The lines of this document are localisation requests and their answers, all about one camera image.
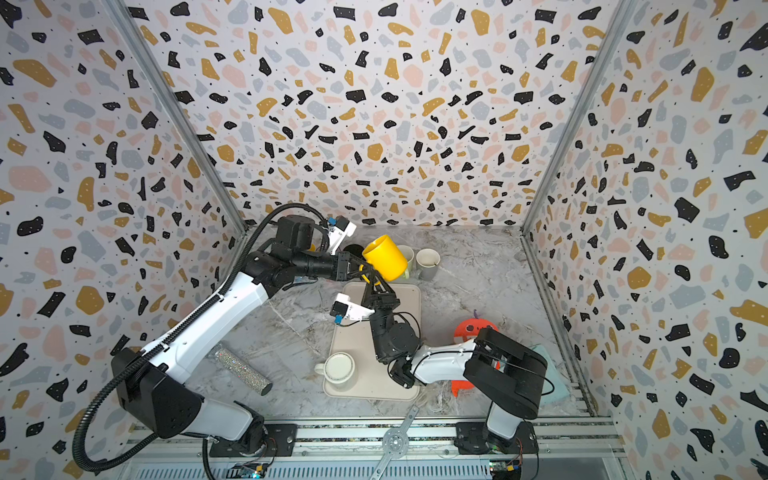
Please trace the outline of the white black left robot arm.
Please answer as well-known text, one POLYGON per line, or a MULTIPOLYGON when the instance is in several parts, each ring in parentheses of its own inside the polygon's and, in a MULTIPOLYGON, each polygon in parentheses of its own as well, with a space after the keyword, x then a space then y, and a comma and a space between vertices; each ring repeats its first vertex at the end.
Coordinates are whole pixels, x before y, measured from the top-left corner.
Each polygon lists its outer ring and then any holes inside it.
POLYGON ((205 304, 140 352, 116 355, 114 374, 127 375, 116 387, 120 406, 162 439, 214 437, 243 455, 255 453, 266 441, 263 417, 238 403, 207 399, 186 382, 242 319, 296 279, 351 279, 357 268, 339 247, 355 230, 344 217, 323 225, 300 215, 280 218, 275 236, 248 247, 234 277, 205 304))

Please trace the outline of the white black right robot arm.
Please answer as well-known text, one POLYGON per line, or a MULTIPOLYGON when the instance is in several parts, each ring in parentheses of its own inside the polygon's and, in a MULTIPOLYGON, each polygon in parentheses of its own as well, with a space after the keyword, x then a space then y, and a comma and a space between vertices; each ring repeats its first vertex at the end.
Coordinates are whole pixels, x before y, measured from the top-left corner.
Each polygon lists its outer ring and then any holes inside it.
POLYGON ((400 300, 387 284, 367 283, 361 306, 370 312, 374 353, 398 385, 464 380, 491 400, 486 431, 508 442, 524 421, 538 417, 541 398, 554 391, 546 378, 547 360, 534 350, 484 327, 475 337, 453 345, 424 344, 411 324, 396 320, 400 300))

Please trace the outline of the light green mug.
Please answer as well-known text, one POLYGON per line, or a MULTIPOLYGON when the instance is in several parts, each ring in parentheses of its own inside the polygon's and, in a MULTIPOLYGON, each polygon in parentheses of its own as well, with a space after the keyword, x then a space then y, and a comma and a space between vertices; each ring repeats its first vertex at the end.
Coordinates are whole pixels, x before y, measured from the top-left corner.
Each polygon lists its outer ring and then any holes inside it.
POLYGON ((415 258, 415 252, 414 250, 407 245, 399 245, 398 249, 404 259, 406 260, 406 268, 403 271, 403 273, 398 277, 399 280, 408 280, 411 278, 413 273, 413 265, 414 265, 414 258, 415 258))

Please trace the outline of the black mug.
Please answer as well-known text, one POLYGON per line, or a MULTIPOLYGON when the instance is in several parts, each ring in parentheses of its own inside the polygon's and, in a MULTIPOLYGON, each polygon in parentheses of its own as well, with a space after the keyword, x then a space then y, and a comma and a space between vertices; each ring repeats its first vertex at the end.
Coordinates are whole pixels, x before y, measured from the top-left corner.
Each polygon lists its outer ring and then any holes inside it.
POLYGON ((351 255, 362 258, 364 247, 360 244, 349 244, 344 247, 344 251, 350 253, 351 255))

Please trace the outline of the white mug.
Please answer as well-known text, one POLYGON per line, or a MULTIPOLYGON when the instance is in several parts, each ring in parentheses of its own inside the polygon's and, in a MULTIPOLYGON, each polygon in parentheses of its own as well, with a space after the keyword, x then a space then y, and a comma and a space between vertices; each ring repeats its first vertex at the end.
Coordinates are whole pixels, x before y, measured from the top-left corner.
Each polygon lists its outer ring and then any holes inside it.
POLYGON ((316 364, 314 371, 337 390, 351 388, 357 379, 356 362, 346 352, 331 354, 323 363, 316 364))

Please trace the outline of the grey mug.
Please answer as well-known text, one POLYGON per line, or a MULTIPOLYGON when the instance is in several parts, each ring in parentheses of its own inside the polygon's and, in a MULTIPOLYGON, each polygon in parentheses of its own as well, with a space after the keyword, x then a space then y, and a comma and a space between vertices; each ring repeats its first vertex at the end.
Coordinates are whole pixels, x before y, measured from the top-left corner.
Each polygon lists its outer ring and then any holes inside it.
POLYGON ((419 278, 422 281, 430 281, 438 272, 441 256, 434 249, 423 248, 416 253, 415 261, 419 268, 419 278))

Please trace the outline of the yellow mug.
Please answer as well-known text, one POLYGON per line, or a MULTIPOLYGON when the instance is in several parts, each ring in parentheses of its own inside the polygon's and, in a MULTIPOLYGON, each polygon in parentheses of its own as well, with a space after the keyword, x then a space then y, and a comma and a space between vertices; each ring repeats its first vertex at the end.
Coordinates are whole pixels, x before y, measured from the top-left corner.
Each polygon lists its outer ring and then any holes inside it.
POLYGON ((408 260, 388 235, 382 235, 370 242, 363 250, 363 258, 386 282, 407 277, 408 260))

